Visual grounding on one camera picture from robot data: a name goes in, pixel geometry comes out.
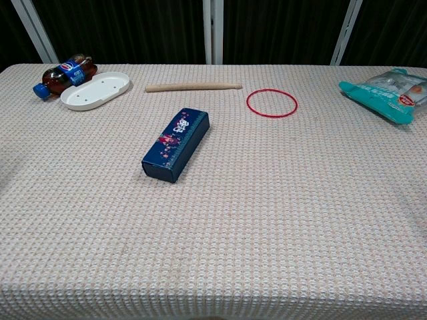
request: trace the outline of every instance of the black curtain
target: black curtain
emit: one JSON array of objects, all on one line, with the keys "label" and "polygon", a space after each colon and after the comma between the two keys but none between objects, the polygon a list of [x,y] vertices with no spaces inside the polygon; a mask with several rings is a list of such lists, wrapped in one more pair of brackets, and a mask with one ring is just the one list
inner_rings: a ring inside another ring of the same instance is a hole
[{"label": "black curtain", "polygon": [[0,2],[0,72],[16,63],[41,63],[15,8],[10,0]]},{"label": "black curtain", "polygon": [[225,64],[329,65],[350,0],[225,0]]},{"label": "black curtain", "polygon": [[342,65],[427,67],[427,0],[365,0]]},{"label": "black curtain", "polygon": [[205,63],[202,0],[33,0],[58,59]]}]

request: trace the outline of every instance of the plastic bag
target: plastic bag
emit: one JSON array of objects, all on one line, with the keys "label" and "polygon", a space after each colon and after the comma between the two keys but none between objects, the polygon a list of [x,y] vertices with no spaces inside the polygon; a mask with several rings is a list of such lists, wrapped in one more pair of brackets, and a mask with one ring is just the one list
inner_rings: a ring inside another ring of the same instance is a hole
[{"label": "plastic bag", "polygon": [[353,100],[377,111],[389,120],[411,123],[414,108],[427,106],[427,78],[393,69],[366,82],[340,82],[341,90]]}]

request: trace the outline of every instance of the bottle cap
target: bottle cap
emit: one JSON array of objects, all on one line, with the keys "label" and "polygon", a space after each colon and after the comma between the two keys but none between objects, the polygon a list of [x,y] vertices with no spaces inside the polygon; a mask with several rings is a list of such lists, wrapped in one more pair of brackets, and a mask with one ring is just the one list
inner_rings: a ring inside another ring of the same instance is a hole
[{"label": "bottle cap", "polygon": [[47,86],[42,83],[35,85],[33,90],[34,90],[34,93],[41,99],[46,99],[51,94]]}]

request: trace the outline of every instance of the red rubber band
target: red rubber band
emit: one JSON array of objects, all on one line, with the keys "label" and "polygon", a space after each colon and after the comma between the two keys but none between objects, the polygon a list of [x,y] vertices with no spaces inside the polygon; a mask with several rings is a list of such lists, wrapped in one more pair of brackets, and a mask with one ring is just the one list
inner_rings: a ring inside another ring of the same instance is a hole
[{"label": "red rubber band", "polygon": [[[249,104],[249,100],[256,93],[265,92],[265,91],[273,91],[273,92],[281,93],[282,95],[287,95],[289,98],[291,98],[292,100],[294,100],[294,103],[295,103],[294,110],[292,110],[291,112],[288,112],[288,113],[284,113],[283,115],[269,115],[268,113],[262,113],[262,112],[259,112],[259,111],[255,110]],[[248,98],[246,99],[246,104],[248,105],[249,109],[251,109],[252,112],[256,113],[257,115],[262,115],[263,117],[268,117],[268,118],[284,118],[284,117],[287,117],[288,115],[291,115],[292,113],[294,113],[296,111],[296,109],[298,109],[298,101],[296,101],[296,99],[292,95],[290,95],[289,93],[287,93],[285,91],[277,90],[277,89],[260,89],[260,90],[254,91],[253,93],[251,93],[250,95],[248,95]]]}]

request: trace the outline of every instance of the white tray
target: white tray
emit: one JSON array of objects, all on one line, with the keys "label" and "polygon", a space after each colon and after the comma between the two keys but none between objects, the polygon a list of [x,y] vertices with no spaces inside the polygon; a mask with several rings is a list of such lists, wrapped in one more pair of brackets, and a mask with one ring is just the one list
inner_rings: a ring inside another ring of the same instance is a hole
[{"label": "white tray", "polygon": [[61,101],[74,111],[86,111],[124,93],[129,87],[129,77],[121,72],[105,72],[92,80],[70,87],[61,94]]}]

